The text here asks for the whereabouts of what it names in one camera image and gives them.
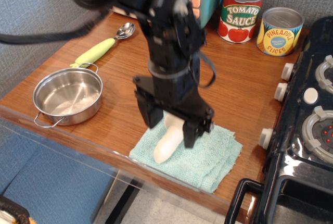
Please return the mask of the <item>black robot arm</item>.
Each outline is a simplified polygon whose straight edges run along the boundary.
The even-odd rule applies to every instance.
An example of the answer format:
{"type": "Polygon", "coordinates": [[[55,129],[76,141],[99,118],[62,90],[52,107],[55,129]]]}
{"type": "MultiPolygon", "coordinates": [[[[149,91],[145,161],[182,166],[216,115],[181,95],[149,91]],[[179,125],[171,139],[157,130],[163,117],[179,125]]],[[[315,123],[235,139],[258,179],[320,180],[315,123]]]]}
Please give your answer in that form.
{"type": "Polygon", "coordinates": [[[195,18],[190,0],[74,0],[83,8],[123,10],[134,14],[149,48],[149,77],[136,76],[136,98],[145,124],[155,127],[164,112],[181,119],[184,145],[212,128],[213,109],[198,92],[200,48],[206,32],[195,18]]]}

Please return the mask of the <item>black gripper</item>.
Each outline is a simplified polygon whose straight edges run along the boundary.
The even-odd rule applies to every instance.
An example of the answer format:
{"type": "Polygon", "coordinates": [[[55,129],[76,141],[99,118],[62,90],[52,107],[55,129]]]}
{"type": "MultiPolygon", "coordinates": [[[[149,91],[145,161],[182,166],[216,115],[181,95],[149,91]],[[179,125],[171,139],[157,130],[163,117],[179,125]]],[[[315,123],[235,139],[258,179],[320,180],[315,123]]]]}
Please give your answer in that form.
{"type": "Polygon", "coordinates": [[[181,118],[185,121],[185,148],[193,148],[196,140],[213,128],[214,110],[200,96],[199,88],[211,86],[215,75],[208,84],[200,84],[202,61],[215,72],[211,60],[206,57],[190,57],[173,69],[165,69],[149,60],[151,76],[133,78],[138,108],[147,127],[154,128],[162,120],[163,111],[181,118]]]}

